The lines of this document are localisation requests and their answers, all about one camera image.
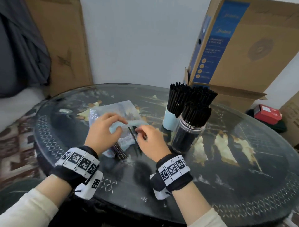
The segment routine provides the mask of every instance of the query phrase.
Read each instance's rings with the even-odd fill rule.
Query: glass tabletop
[[[98,84],[64,92],[37,113],[35,138],[44,157],[55,162],[71,147],[81,146],[89,124],[78,113],[92,103],[130,100],[141,117],[170,141],[162,127],[169,90],[138,84]],[[184,155],[193,181],[228,226],[264,223],[290,213],[299,198],[296,151],[275,131],[223,105],[212,115],[202,140]],[[104,173],[94,197],[147,216],[185,223],[172,196],[157,200],[149,187],[155,163],[134,145],[122,161],[101,156]]]

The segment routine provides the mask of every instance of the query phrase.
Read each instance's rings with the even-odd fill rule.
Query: wrist band
[[[181,155],[169,154],[158,161],[156,167],[150,184],[158,192],[165,187],[170,192],[180,190],[193,180],[190,168]]]
[[[72,188],[88,180],[97,169],[100,161],[89,147],[70,148],[55,164],[52,173],[68,182]]]

